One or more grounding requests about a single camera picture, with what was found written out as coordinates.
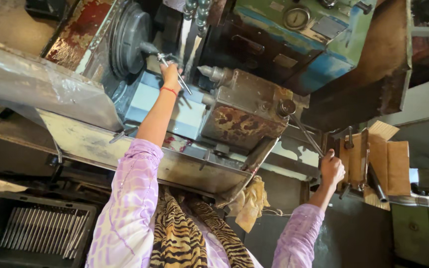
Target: woman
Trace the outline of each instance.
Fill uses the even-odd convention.
[[[157,169],[168,122],[181,89],[177,65],[160,66],[164,85],[120,159],[109,202],[100,214],[87,267],[261,267],[230,227],[195,198],[182,206]],[[273,267],[311,267],[324,212],[345,171],[330,150],[322,160],[322,184],[296,208],[278,240]]]

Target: cardboard box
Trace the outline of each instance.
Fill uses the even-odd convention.
[[[382,190],[387,195],[409,196],[411,188],[408,173],[408,142],[389,141],[398,131],[399,128],[397,127],[376,121],[368,129],[368,161],[372,163]],[[363,180],[361,174],[361,134],[355,134],[352,138],[353,149],[345,149],[345,142],[340,142],[339,155],[346,168],[346,174],[343,181],[337,186],[339,190],[343,182],[358,185]],[[390,210],[390,204],[380,203],[375,192],[368,186],[364,187],[364,198],[367,204]]]

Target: purple sleeve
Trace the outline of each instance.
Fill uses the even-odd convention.
[[[312,267],[314,242],[324,220],[324,212],[315,205],[296,208],[277,241],[273,268]]]
[[[155,144],[134,139],[120,159],[112,193],[95,226],[87,267],[147,267],[153,246],[149,226],[158,199]]]

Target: plastic sheet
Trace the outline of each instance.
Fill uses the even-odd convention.
[[[33,107],[111,131],[122,129],[99,83],[0,44],[0,104],[40,123]]]

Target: green machine housing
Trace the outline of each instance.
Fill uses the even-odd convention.
[[[212,28],[201,63],[310,94],[357,66],[377,0],[326,2],[237,0],[224,24]]]

